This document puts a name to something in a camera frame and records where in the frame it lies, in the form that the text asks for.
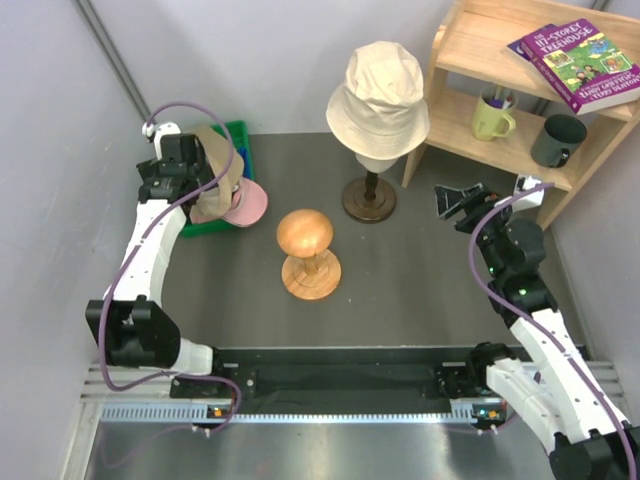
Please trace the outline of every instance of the bookcase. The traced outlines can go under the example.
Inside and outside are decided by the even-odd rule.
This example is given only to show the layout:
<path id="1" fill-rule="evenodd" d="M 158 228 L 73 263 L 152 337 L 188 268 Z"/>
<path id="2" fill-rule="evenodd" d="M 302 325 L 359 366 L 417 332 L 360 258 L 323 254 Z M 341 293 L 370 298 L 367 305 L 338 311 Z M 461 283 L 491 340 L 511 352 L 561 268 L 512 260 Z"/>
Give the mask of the bookcase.
<path id="1" fill-rule="evenodd" d="M 635 63 L 640 61 L 637 19 L 545 0 L 455 0 L 435 36 L 426 70 L 431 130 L 425 143 L 409 153 L 402 186 L 408 186 L 427 145 L 433 145 L 495 168 L 554 182 L 555 188 L 547 192 L 538 212 L 538 223 L 546 229 L 638 124 L 640 100 L 597 111 L 587 139 L 567 164 L 545 168 L 529 154 L 544 117 L 515 111 L 512 116 L 517 127 L 510 136 L 491 142 L 476 140 L 471 119 L 477 97 L 448 88 L 446 80 L 449 72 L 455 72 L 563 102 L 533 66 L 505 47 L 542 25 L 579 18 L 591 21 Z"/>

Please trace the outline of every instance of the shelf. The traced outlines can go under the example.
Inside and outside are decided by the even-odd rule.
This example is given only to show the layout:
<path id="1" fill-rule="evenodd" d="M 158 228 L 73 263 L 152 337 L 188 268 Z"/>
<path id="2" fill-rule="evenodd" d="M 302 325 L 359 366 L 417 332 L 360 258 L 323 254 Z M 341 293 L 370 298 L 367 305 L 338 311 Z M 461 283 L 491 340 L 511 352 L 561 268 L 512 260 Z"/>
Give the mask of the shelf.
<path id="1" fill-rule="evenodd" d="M 477 101 L 472 95 L 445 88 L 438 102 L 429 109 L 431 130 L 426 143 L 501 170 L 553 182 L 560 190 L 571 190 L 580 150 L 562 168 L 538 165 L 529 150 L 544 118 L 523 111 L 512 113 L 517 126 L 508 137 L 491 142 L 476 140 L 471 134 L 471 120 Z"/>
<path id="2" fill-rule="evenodd" d="M 526 65 L 506 47 L 536 28 L 462 12 L 454 30 L 443 42 L 436 67 L 564 103 L 535 67 Z M 634 61 L 640 59 L 637 51 L 625 49 L 625 53 Z M 597 113 L 629 121 L 634 108 L 634 103 L 627 103 Z"/>

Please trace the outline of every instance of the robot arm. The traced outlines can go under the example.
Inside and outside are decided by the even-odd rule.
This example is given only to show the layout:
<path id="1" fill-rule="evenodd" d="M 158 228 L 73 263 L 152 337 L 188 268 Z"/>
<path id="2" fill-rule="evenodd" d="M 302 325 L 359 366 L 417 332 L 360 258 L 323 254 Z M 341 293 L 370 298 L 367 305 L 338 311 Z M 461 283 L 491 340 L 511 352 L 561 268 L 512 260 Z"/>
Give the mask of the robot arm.
<path id="1" fill-rule="evenodd" d="M 521 177 L 515 193 L 537 183 Z M 531 356 L 541 382 L 532 379 L 502 344 L 478 345 L 469 355 L 467 368 L 478 387 L 504 398 L 531 428 L 549 455 L 557 479 L 628 479 L 620 434 L 626 436 L 637 463 L 640 428 L 631 427 L 602 393 L 569 337 L 557 302 L 538 273 L 546 256 L 542 230 L 530 220 L 510 220 L 515 210 L 539 206 L 542 193 L 516 201 L 513 208 L 507 206 L 481 228 L 476 240 L 492 277 L 489 289 L 530 316 L 520 317 L 491 299 L 496 313 Z M 441 218 L 465 212 L 455 225 L 465 233 L 507 200 L 482 184 L 465 190 L 438 186 L 436 199 Z M 613 418 L 623 426 L 621 432 Z"/>
<path id="2" fill-rule="evenodd" d="M 173 123 L 144 132 L 153 140 L 156 159 L 140 163 L 136 224 L 125 259 L 137 255 L 114 291 L 105 339 L 109 365 L 157 367 L 193 375 L 215 373 L 221 362 L 209 346 L 181 338 L 180 330 L 162 310 L 161 294 L 171 251 L 197 197 L 158 217 L 178 198 L 211 181 L 213 172 L 204 149 L 193 134 Z M 155 227 L 143 239 L 149 227 Z M 85 316 L 98 342 L 103 300 L 91 300 Z"/>

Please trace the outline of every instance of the mug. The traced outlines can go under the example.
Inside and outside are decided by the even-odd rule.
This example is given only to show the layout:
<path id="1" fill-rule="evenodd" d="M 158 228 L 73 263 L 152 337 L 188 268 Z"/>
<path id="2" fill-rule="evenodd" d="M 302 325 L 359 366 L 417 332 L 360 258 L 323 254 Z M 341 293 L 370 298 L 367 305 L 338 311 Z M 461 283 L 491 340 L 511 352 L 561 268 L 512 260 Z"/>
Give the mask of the mug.
<path id="1" fill-rule="evenodd" d="M 531 147 L 531 157 L 543 167 L 563 167 L 587 138 L 587 127 L 571 115 L 551 115 Z"/>
<path id="2" fill-rule="evenodd" d="M 471 122 L 473 136 L 488 142 L 495 137 L 509 135 L 516 128 L 516 121 L 510 112 L 517 101 L 514 93 L 500 86 L 492 85 L 482 90 Z"/>

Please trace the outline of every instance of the green basket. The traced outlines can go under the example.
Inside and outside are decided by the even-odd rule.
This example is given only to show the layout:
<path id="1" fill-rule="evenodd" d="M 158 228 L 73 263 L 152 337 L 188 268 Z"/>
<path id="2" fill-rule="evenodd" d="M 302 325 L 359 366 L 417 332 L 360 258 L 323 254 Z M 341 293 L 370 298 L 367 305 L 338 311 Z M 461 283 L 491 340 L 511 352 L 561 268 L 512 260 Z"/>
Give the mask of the green basket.
<path id="1" fill-rule="evenodd" d="M 244 158 L 244 172 L 242 172 L 242 176 L 250 180 L 255 180 L 253 172 L 253 161 L 251 159 L 251 146 L 249 145 L 249 134 L 247 133 L 247 125 L 242 120 L 225 123 L 225 125 L 229 129 L 229 133 L 231 134 L 231 138 L 233 139 L 233 146 L 236 147 L 236 150 L 238 150 L 238 152 L 242 155 L 242 158 Z M 224 133 L 222 133 L 222 128 L 220 128 L 220 126 L 212 125 L 212 128 L 220 135 L 224 136 Z M 219 218 L 217 220 L 212 220 L 211 222 L 199 223 L 197 225 L 188 223 L 180 232 L 180 236 L 196 237 L 198 235 L 204 235 L 206 233 L 222 232 L 231 228 L 237 227 Z"/>

